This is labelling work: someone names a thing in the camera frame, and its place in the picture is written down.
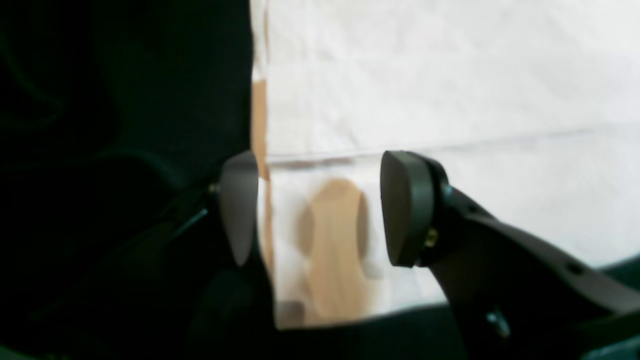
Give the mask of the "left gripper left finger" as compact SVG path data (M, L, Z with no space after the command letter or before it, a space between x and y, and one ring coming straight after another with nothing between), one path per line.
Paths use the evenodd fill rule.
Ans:
M258 245L259 163L228 158L30 313L60 360L255 358L273 328Z

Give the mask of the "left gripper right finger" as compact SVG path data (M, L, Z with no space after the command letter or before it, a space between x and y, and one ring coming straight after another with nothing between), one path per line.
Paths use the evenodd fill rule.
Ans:
M469 358L639 358L638 291L489 214L438 161L384 152L380 192L390 263L431 271Z

